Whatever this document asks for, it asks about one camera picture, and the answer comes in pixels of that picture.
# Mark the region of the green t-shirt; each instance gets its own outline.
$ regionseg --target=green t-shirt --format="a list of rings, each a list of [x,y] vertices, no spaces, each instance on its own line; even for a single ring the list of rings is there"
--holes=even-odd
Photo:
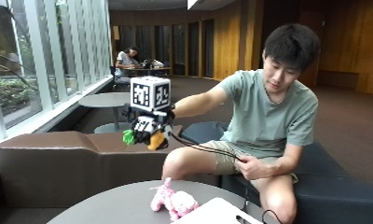
[[[318,100],[300,81],[293,82],[278,104],[266,94],[261,69],[236,72],[217,86],[233,99],[233,119],[221,140],[235,149],[261,159],[281,157],[286,143],[312,143]]]

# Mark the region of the brown leather ottoman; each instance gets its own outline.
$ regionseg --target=brown leather ottoman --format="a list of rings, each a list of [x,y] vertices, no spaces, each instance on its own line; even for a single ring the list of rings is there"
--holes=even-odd
[[[175,134],[181,126],[175,127]],[[0,144],[0,178],[8,206],[70,207],[117,186],[161,178],[171,150],[128,146],[121,133],[31,133]],[[192,178],[219,186],[216,176]]]

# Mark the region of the ceiling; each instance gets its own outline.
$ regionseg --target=ceiling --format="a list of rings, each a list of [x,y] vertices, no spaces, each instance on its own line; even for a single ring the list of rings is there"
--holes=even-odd
[[[111,10],[160,10],[188,8],[188,0],[107,0]],[[215,10],[235,0],[189,0],[195,2],[189,10]]]

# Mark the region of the dark sofa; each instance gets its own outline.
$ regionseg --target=dark sofa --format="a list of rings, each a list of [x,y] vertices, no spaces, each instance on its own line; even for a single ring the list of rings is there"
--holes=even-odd
[[[181,136],[197,144],[205,143],[220,139],[227,128],[225,122],[200,122],[192,124]],[[321,143],[314,142],[305,147],[294,173],[298,176],[294,223],[373,224],[373,184],[350,176],[328,155]],[[221,176],[221,188],[244,197],[245,187],[249,188],[250,201],[260,205],[258,192],[244,176]]]

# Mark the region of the table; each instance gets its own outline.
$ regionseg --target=table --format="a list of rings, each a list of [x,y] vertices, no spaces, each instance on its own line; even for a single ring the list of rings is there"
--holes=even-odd
[[[171,70],[172,67],[160,67],[160,68],[125,68],[131,71],[145,71],[148,72],[148,76],[152,76],[152,71],[160,71],[160,70]]]
[[[87,107],[113,109],[113,123],[102,125],[95,129],[95,133],[115,133],[131,128],[131,124],[127,122],[119,122],[119,107],[124,104],[129,104],[131,99],[129,92],[108,92],[94,95],[87,95],[80,99],[79,104]]]
[[[119,224],[119,223],[171,223],[167,209],[159,212],[151,209],[155,188],[161,180],[144,181],[111,189],[70,207],[48,224]],[[242,208],[245,199],[224,189],[192,181],[173,180],[171,188],[184,190],[204,204],[215,197],[224,198],[236,207]],[[248,213],[261,220],[262,209],[249,203]],[[266,215],[269,224],[278,223]]]

